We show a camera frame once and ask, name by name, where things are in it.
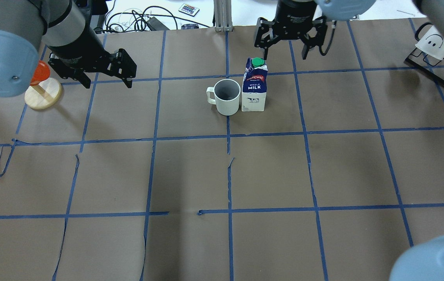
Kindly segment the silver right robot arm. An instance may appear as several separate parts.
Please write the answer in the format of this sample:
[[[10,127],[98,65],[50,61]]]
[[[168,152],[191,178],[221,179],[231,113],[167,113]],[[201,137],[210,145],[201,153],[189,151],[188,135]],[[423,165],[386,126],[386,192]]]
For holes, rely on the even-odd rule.
[[[259,18],[254,46],[267,54],[279,41],[301,40],[305,53],[322,46],[328,21],[425,16],[444,38],[444,0],[279,0],[274,19]]]

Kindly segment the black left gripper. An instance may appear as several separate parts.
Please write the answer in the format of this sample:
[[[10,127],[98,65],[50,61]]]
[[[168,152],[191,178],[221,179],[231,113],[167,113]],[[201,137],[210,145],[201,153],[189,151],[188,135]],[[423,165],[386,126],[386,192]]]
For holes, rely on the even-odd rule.
[[[99,39],[83,39],[65,46],[51,46],[48,64],[62,79],[78,81],[89,89],[90,78],[86,73],[104,73],[119,78],[128,89],[136,78],[137,65],[125,49],[115,53],[106,51]]]

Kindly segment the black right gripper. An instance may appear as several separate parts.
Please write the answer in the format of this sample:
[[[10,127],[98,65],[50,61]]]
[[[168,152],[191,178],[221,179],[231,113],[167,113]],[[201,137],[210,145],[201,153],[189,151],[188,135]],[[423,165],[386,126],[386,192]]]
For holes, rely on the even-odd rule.
[[[328,51],[322,47],[327,34],[327,18],[315,20],[316,9],[314,0],[279,0],[274,20],[258,18],[254,46],[263,51],[263,59],[267,59],[275,41],[281,40],[301,40],[304,43],[302,59],[306,59],[316,46],[320,48],[320,55],[326,56]]]

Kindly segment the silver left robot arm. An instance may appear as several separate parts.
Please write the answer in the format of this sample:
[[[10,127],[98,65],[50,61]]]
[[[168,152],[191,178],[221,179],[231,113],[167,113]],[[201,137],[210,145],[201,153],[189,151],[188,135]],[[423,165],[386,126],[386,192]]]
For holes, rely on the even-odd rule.
[[[60,78],[89,88],[87,73],[103,73],[131,88],[136,63],[122,48],[107,52],[91,27],[93,16],[107,12],[104,0],[0,0],[0,97],[28,89],[42,43]]]

